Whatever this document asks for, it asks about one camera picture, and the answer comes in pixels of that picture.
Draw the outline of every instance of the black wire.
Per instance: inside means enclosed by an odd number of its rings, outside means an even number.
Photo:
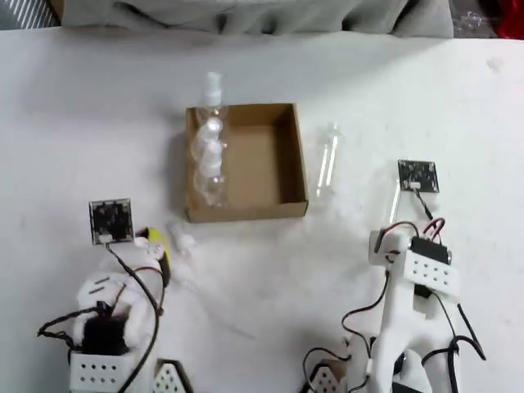
[[[351,389],[348,390],[347,393],[353,393],[354,391],[359,391],[360,389],[362,389],[364,386],[366,386],[366,384],[368,383],[369,381],[369,375],[366,376],[366,378],[364,379],[364,382],[362,382],[360,385],[358,386],[355,386],[355,387],[352,387]]]
[[[313,384],[311,383],[311,380],[308,377],[307,371],[305,369],[305,364],[306,364],[309,356],[313,352],[318,352],[318,351],[325,352],[328,355],[332,356],[333,358],[338,359],[338,360],[340,360],[342,362],[347,362],[349,359],[351,359],[351,355],[343,357],[343,356],[337,355],[335,352],[333,352],[333,351],[331,351],[331,350],[329,350],[327,348],[323,348],[322,346],[315,346],[314,348],[311,348],[310,350],[308,350],[307,354],[305,354],[304,359],[302,360],[302,372],[304,373],[304,378],[305,378],[305,380],[306,380],[310,390],[312,390],[314,393],[317,393],[317,391],[314,388]]]
[[[101,313],[102,307],[100,305],[96,305],[95,307],[89,307],[88,309],[81,309],[78,311],[74,311],[72,313],[68,313],[64,316],[58,317],[53,319],[52,321],[49,321],[45,323],[37,332],[36,336],[44,336],[47,338],[56,338],[57,340],[63,340],[67,346],[69,347],[69,350],[77,350],[79,347],[75,345],[75,342],[73,341],[73,338],[69,336],[66,332],[59,331],[59,332],[48,332],[47,330],[54,325],[57,325],[58,323],[65,322],[69,319],[76,318],[82,314],[88,314],[92,312]]]
[[[137,377],[138,373],[140,373],[140,370],[142,370],[142,367],[147,361],[147,358],[151,354],[151,351],[153,350],[153,346],[155,346],[156,343],[156,337],[158,336],[158,328],[160,326],[160,316],[162,314],[161,307],[164,303],[164,295],[165,295],[165,287],[162,286],[162,295],[160,298],[160,305],[156,303],[155,297],[151,294],[149,289],[147,289],[146,284],[142,281],[142,279],[135,273],[134,270],[132,270],[110,247],[109,243],[106,243],[106,249],[118,260],[118,263],[122,268],[125,270],[129,276],[131,276],[137,284],[143,289],[144,293],[147,296],[147,299],[150,301],[151,306],[153,307],[155,311],[155,327],[153,328],[153,335],[151,336],[151,341],[149,342],[149,346],[147,346],[146,351],[144,352],[144,355],[140,359],[140,361],[137,364],[137,367],[134,368],[134,370],[129,374],[128,379],[125,380],[122,387],[118,390],[118,393],[124,393],[128,387],[133,383],[135,378]]]
[[[453,333],[453,337],[456,337],[457,333],[455,332],[453,324],[451,323],[451,318],[449,317],[448,310],[444,307],[444,303],[442,303],[442,299],[440,298],[440,296],[437,295],[436,292],[434,292],[434,291],[431,291],[431,292],[433,293],[433,295],[435,295],[436,299],[439,301],[440,307],[442,307],[442,310],[444,311],[445,317],[448,319],[449,327],[451,328],[451,332]]]
[[[429,218],[429,220],[433,220],[433,215],[431,214],[431,211],[429,210],[429,207],[427,207],[426,202],[422,199],[422,196],[420,195],[420,191],[417,188],[412,188],[413,192],[417,196],[420,203],[422,203],[422,207],[424,208],[424,213],[426,213],[426,216]]]
[[[459,352],[459,346],[458,346],[459,341],[466,341],[470,346],[473,347],[473,349],[477,352],[477,354],[480,356],[482,360],[486,360],[486,355],[484,354],[484,350],[482,349],[481,344],[478,341],[477,335],[473,331],[472,325],[469,323],[468,317],[466,317],[466,314],[464,313],[462,306],[460,304],[457,305],[458,311],[460,312],[460,315],[462,316],[464,323],[466,323],[466,327],[468,328],[470,334],[472,335],[472,338],[466,337],[466,336],[455,335],[453,324],[451,323],[451,319],[449,318],[448,311],[444,307],[444,303],[442,303],[442,301],[440,300],[440,297],[435,292],[433,292],[433,295],[435,295],[436,298],[439,300],[440,306],[444,310],[446,318],[448,319],[449,325],[451,326],[451,329],[453,331],[453,339],[451,340],[447,348],[443,348],[440,350],[433,350],[432,352],[424,356],[422,358],[422,365],[424,365],[434,355],[447,353],[448,354],[448,374],[449,374],[449,383],[451,385],[451,392],[459,393],[459,386],[457,384],[457,376],[455,375],[455,363],[454,363],[455,353]]]
[[[374,309],[375,307],[377,307],[377,305],[382,301],[382,299],[384,298],[384,295],[386,294],[387,283],[389,282],[389,280],[390,280],[390,272],[386,271],[386,281],[384,282],[384,287],[382,288],[382,292],[380,293],[380,296],[378,297],[378,299],[376,299],[375,302],[372,303],[371,305],[367,305],[367,306],[362,307],[360,309],[353,309],[353,310],[351,310],[350,312],[346,313],[342,317],[342,320],[341,320],[342,327],[344,328],[344,330],[346,330],[349,333],[355,334],[356,336],[358,336],[358,337],[360,337],[362,339],[362,341],[366,345],[366,351],[368,352],[368,357],[369,358],[371,358],[371,346],[368,344],[368,341],[366,340],[366,337],[364,337],[364,335],[362,333],[357,332],[356,330],[353,330],[353,329],[350,329],[349,327],[347,327],[344,324],[344,322],[351,315],[358,314],[358,313],[363,313],[364,311],[369,311],[369,310]]]
[[[449,344],[449,352],[448,352],[448,373],[449,373],[449,382],[451,383],[452,393],[459,393],[459,387],[457,385],[457,376],[455,375],[455,362],[454,362],[454,357],[455,357],[454,347],[457,347],[457,343],[459,341],[466,341],[468,344],[470,344],[475,349],[475,351],[481,357],[482,360],[486,360],[486,356],[484,355],[484,352],[482,352],[482,349],[471,338],[466,337],[466,336],[456,336],[453,340],[451,340]]]
[[[479,348],[481,348],[482,354],[484,354],[484,350],[482,349],[481,343],[478,341],[477,335],[475,334],[472,325],[469,323],[468,317],[466,316],[466,313],[464,312],[462,305],[458,303],[457,308],[464,323],[466,323],[466,328],[468,328],[469,334],[472,335],[472,339],[476,342]]]
[[[432,350],[431,352],[428,352],[426,356],[424,356],[422,358],[422,366],[424,366],[424,364],[426,364],[426,362],[431,359],[433,356],[435,355],[438,355],[438,354],[445,354],[445,353],[448,353],[449,352],[449,347],[448,348],[441,348],[439,350]]]

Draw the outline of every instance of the plastic bottle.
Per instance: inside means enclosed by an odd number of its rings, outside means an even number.
[[[333,175],[340,139],[337,123],[330,123],[319,141],[320,163],[314,178],[314,199],[318,206],[328,205],[334,194]]]
[[[198,129],[191,144],[191,155],[197,163],[201,161],[206,145],[210,141],[219,140],[222,128],[222,120],[211,117]]]
[[[208,72],[202,104],[196,110],[199,124],[204,124],[211,117],[225,120],[228,107],[224,105],[222,99],[222,75],[216,72]]]
[[[209,141],[195,171],[193,186],[207,206],[226,205],[225,177],[222,174],[223,150],[224,145],[220,141]]]

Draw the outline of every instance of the cardboard box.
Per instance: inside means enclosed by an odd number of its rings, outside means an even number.
[[[230,106],[223,158],[228,205],[200,203],[193,190],[190,146],[197,134],[194,108],[187,109],[186,213],[193,223],[302,217],[308,208],[304,157],[293,104]]]

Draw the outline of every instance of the gray fabric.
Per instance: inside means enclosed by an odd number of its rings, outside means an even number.
[[[0,30],[59,25],[46,0],[0,0]]]
[[[63,25],[288,34],[348,29],[453,37],[448,0],[66,0]]]

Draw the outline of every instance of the bottle cap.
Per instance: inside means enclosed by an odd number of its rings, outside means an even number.
[[[217,72],[208,72],[204,89],[204,103],[206,106],[220,106],[222,104],[222,75]]]

